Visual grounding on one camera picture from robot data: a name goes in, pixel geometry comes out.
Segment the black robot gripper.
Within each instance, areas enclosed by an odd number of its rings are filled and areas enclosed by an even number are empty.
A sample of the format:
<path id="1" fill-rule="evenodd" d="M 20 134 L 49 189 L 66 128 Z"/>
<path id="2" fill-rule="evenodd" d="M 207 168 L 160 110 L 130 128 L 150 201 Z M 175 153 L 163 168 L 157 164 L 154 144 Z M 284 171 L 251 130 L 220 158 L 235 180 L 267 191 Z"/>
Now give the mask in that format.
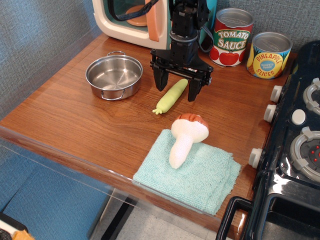
<path id="1" fill-rule="evenodd" d="M 197 40 L 174 40 L 170 49 L 152 49 L 150 66 L 156 88 L 162 91 L 167 86 L 169 74 L 188 79 L 188 101 L 193 102 L 202 87 L 211 84 L 213 72 L 213 67 L 199 57 L 198 49 Z"/>

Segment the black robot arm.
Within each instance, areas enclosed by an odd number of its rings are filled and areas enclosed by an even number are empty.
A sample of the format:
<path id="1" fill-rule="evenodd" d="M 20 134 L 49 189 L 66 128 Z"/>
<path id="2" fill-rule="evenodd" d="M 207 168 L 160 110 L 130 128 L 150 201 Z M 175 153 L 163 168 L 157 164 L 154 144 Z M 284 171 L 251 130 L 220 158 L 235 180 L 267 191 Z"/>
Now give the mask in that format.
<path id="1" fill-rule="evenodd" d="M 162 91 L 167 86 L 169 74 L 183 77 L 189 81 L 188 101 L 193 102 L 201 88 L 210 85 L 214 70 L 198 55 L 201 30 L 208 31 L 205 24 L 210 10 L 205 0 L 170 0 L 169 11 L 172 22 L 170 49 L 150 51 L 155 86 Z"/>

